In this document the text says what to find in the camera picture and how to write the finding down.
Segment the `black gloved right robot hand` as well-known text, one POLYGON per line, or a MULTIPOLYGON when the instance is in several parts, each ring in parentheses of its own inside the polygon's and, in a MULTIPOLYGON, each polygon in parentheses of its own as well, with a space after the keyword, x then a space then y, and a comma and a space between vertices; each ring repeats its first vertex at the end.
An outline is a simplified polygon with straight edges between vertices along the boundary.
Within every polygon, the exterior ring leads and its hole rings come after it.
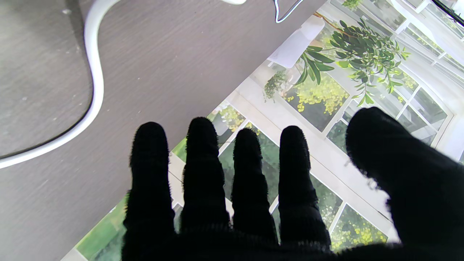
POLYGON ((135 133, 127 199, 123 261, 462 261, 463 165, 413 137, 376 107, 349 122, 348 156, 389 198, 400 243, 355 246, 334 253, 310 180, 302 130, 283 129, 279 148, 280 239, 269 212, 257 135, 242 129, 233 151, 233 218, 225 204, 225 174, 215 128, 205 117, 190 123, 183 172, 184 207, 174 228, 169 148, 161 125, 135 133))

